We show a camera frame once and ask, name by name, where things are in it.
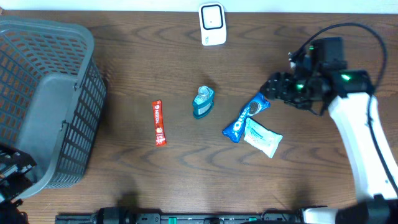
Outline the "green wet wipes pack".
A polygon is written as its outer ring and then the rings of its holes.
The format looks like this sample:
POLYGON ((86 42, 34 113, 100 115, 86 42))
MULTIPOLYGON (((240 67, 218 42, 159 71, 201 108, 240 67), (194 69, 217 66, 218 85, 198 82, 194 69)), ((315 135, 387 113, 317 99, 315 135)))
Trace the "green wet wipes pack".
POLYGON ((274 157, 282 138, 283 135, 266 129, 255 120, 251 118, 246 119, 244 140, 258 150, 262 151, 269 158, 274 157))

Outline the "blue Oreo cookie pack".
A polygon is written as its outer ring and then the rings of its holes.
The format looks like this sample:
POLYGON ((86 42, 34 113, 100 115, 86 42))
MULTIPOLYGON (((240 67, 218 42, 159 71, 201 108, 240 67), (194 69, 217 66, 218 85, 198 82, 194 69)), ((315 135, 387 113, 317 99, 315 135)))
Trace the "blue Oreo cookie pack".
POLYGON ((242 107, 236 120, 224 128, 222 134, 232 142, 238 143, 244 133, 246 119, 268 109, 270 106, 271 104, 266 100, 265 96, 258 92, 251 101, 242 107))

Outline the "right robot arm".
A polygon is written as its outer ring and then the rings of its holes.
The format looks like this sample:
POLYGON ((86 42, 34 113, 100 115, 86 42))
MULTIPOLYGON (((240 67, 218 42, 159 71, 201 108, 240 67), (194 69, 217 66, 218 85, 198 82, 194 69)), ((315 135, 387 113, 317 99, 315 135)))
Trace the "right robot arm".
POLYGON ((260 92, 310 111, 322 103, 340 132, 354 178, 357 204, 347 208, 308 207, 303 223, 397 223, 397 163, 385 137, 374 87, 365 70, 349 70, 343 39, 317 39, 290 55, 294 72, 275 73, 260 92))

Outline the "red Nescafe stick sachet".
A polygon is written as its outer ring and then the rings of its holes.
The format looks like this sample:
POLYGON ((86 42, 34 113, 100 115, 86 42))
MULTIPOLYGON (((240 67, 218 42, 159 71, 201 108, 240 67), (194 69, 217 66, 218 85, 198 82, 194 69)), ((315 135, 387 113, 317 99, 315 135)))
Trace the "red Nescafe stick sachet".
POLYGON ((153 101, 152 110, 154 115, 155 145, 165 146, 167 144, 167 140, 165 137, 165 130, 164 130, 162 101, 161 100, 153 101))

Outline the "grey plastic basket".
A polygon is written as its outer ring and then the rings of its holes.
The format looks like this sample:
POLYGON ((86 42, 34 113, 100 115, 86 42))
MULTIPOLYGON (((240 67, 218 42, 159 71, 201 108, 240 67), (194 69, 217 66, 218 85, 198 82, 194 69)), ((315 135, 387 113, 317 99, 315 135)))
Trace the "grey plastic basket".
POLYGON ((78 24, 1 18, 1 142, 35 161, 21 198, 85 174, 106 97, 94 48, 78 24))

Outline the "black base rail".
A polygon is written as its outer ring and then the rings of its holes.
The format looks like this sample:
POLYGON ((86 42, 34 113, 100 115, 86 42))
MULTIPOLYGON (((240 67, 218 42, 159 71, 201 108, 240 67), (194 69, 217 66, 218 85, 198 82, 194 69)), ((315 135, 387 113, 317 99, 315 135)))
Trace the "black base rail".
POLYGON ((214 213, 139 213, 124 207, 106 207, 89 214, 60 214, 55 224, 240 224, 240 223, 303 223, 298 212, 268 209, 261 214, 214 213))

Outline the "teal mouthwash bottle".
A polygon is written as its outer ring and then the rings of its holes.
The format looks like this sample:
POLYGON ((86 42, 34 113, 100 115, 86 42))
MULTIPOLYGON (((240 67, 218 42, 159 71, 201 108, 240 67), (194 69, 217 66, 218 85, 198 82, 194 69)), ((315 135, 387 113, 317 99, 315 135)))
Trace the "teal mouthwash bottle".
POLYGON ((192 101, 193 116, 202 119, 207 116, 214 106, 215 92, 212 88, 203 85, 198 88, 198 94, 192 101))

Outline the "white barcode scanner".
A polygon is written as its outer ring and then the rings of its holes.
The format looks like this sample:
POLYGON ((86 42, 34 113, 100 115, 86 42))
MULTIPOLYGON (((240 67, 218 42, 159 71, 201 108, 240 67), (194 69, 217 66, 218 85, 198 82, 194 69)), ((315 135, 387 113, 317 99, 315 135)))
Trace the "white barcode scanner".
POLYGON ((198 10, 201 43, 204 46, 222 45, 226 42, 224 7, 218 2, 202 4, 198 10))

